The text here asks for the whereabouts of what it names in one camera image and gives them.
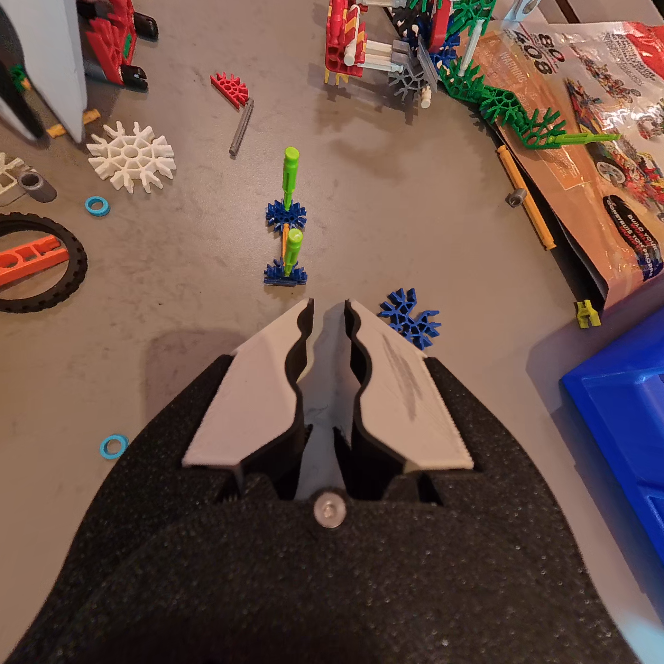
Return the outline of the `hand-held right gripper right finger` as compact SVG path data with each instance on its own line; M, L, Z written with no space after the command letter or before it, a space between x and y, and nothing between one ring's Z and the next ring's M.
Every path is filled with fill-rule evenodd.
M344 313L361 383L353 423L368 452L386 453L394 473L473 469L425 353L355 299Z

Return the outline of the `white snowflake toy connector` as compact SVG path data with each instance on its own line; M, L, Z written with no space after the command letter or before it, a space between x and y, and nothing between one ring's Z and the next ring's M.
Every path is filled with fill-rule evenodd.
M116 129L104 126L104 130L110 140L92 135L94 142L87 145L92 155L88 161L115 189L125 188L132 194L134 181L140 180L145 192L151 193L152 185L163 187L159 175L173 178L177 168L173 148L164 136L155 137L152 127L142 129L135 122L134 133L129 135L118 121Z

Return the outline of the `colourful toy construction model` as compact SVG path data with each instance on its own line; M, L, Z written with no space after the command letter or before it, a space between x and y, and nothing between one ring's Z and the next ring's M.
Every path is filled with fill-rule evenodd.
M366 71L387 75L394 95L428 108L438 84L472 68L473 55L494 13L496 1L330 1L325 40L325 82L360 79ZM397 38L370 40L365 14L385 10Z

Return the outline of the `beige toy connector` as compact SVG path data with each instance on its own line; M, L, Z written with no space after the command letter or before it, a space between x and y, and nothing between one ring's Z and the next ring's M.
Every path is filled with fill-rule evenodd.
M19 176L31 168L19 157L0 153L1 162L1 207L10 205L25 195L25 190L19 184Z

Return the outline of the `blue plastic bin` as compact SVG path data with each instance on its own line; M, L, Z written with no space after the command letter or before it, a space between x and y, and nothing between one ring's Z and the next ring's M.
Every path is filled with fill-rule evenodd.
M663 560L663 310L562 383Z

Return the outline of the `black toy tyre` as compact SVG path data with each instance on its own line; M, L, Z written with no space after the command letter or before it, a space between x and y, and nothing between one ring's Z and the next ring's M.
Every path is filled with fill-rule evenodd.
M68 250L68 268L62 278L50 289L34 297L1 299L5 313L36 313L52 308L68 299L84 281L87 272L87 254L84 246L70 230L61 224L36 214L12 212L1 215L1 237L13 232L41 231L58 238Z

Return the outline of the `blue round toy connector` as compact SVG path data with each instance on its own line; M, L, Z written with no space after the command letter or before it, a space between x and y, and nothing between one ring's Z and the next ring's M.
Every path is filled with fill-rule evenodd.
M264 271L264 283L269 286L304 286L307 279L307 273L298 267L297 263L292 266L289 275L286 275L282 259L273 259L272 264L268 264Z
M288 210L283 201L274 201L266 207L266 221L273 231L281 234L284 227L303 229L306 224L306 210L296 201L292 201Z

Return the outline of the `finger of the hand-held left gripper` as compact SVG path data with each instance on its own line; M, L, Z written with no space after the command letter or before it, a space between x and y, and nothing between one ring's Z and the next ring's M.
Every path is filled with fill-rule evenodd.
M17 34L32 87L80 143L87 88L75 1L2 1L1 10Z

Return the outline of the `blue double toy connector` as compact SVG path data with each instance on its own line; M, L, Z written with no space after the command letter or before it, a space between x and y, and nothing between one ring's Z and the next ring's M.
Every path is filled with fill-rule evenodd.
M440 312L438 310L424 310L417 316L413 314L418 299L416 290L409 289L407 292L403 288L388 295L388 299L381 303L382 311L378 313L379 317L389 319L389 326L407 341L424 351L432 346L432 338L439 336L437 328L441 323L434 321Z

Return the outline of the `thin light green rod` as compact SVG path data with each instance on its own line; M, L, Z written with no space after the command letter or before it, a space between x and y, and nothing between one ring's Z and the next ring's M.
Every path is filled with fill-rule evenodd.
M548 148L562 145L588 145L593 143L613 142L621 138L620 133L599 133L593 134L589 132L574 133L574 134L559 134L556 136L549 136L546 139L545 145Z

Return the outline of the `long yellow toy rod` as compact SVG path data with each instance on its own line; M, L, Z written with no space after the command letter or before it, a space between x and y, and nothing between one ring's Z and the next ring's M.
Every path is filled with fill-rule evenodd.
M514 188L513 193L506 198L507 202L513 208L522 206L525 209L542 245L546 250L552 250L556 247L552 234L550 233L533 196L530 194L509 148L506 145L501 145L497 149L497 154Z

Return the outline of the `grey toy rod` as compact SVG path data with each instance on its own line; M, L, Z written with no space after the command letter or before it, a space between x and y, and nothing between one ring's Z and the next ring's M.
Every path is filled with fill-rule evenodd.
M230 144L229 154L233 159L237 157L237 154L241 148L243 139L245 137L246 129L248 127L248 124L252 116L253 107L254 107L254 99L252 97L249 97L245 104L244 110L242 111L242 115L240 117L237 130Z

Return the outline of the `light green toy rod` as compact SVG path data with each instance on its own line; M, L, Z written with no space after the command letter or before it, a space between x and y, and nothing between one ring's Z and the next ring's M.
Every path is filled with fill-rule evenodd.
M288 146L284 151L282 183L282 189L284 191L283 203L285 211L290 210L292 205L293 194L296 186L298 165L299 151L293 146Z
M287 248L286 248L286 256L284 263L284 275L287 278L289 278L292 275L294 266L297 263L297 258L300 252L302 241L303 241L302 230L298 227L290 228L287 239Z

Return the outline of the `orange ladder toy piece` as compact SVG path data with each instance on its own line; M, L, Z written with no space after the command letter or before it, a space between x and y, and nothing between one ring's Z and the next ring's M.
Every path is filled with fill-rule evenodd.
M1 287L69 260L65 245L53 235L1 251Z

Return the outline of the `printed plastic bag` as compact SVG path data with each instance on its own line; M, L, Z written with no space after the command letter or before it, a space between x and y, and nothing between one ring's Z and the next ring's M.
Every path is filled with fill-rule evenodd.
M529 115L560 112L569 133L613 142L529 150L500 129L592 264L603 306L663 281L663 26L640 22L488 28L475 51L485 83Z

